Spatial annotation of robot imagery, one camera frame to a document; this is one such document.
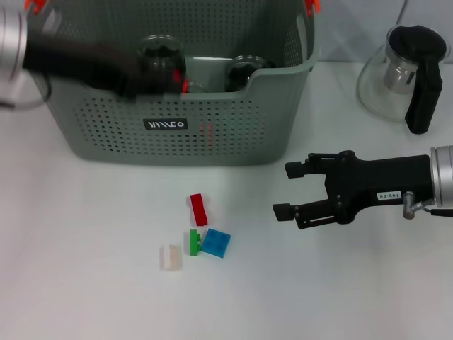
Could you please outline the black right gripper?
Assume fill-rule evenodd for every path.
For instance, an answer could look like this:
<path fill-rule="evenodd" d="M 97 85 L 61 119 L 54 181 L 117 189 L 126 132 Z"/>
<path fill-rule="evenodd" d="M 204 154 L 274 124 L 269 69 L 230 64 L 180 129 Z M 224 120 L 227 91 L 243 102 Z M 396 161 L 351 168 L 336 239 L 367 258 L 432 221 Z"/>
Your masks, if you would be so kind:
<path fill-rule="evenodd" d="M 366 208 L 403 203 L 403 198 L 380 198 L 381 194 L 411 192 L 416 203 L 434 198 L 427 155 L 365 161 L 354 152 L 311 153 L 304 162 L 286 163 L 285 171 L 289 179 L 326 175 L 328 200 L 273 206 L 279 222 L 295 221 L 300 230 L 333 223 L 348 224 Z"/>

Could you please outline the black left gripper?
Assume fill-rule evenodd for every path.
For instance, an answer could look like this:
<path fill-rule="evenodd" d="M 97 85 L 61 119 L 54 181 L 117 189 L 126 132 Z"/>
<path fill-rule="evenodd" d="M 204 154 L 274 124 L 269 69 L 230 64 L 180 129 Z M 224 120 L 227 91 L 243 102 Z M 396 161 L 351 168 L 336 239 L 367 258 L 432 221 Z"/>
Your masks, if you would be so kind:
<path fill-rule="evenodd" d="M 106 46 L 30 31 L 23 68 L 80 81 L 125 98 L 141 93 L 142 70 L 138 58 Z"/>

